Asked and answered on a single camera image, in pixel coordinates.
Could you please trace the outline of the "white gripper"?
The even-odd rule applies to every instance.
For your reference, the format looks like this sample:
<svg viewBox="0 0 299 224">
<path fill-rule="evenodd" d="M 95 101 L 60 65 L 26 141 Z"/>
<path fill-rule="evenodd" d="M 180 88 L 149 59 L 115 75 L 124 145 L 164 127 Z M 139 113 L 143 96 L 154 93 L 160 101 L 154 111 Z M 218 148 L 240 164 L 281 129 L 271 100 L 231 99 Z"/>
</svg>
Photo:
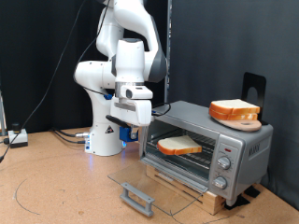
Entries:
<svg viewBox="0 0 299 224">
<path fill-rule="evenodd" d="M 149 126 L 151 122 L 151 101 L 131 100 L 113 97 L 111 100 L 110 115 L 131 125 L 130 136 L 137 138 L 137 126 Z"/>
</svg>

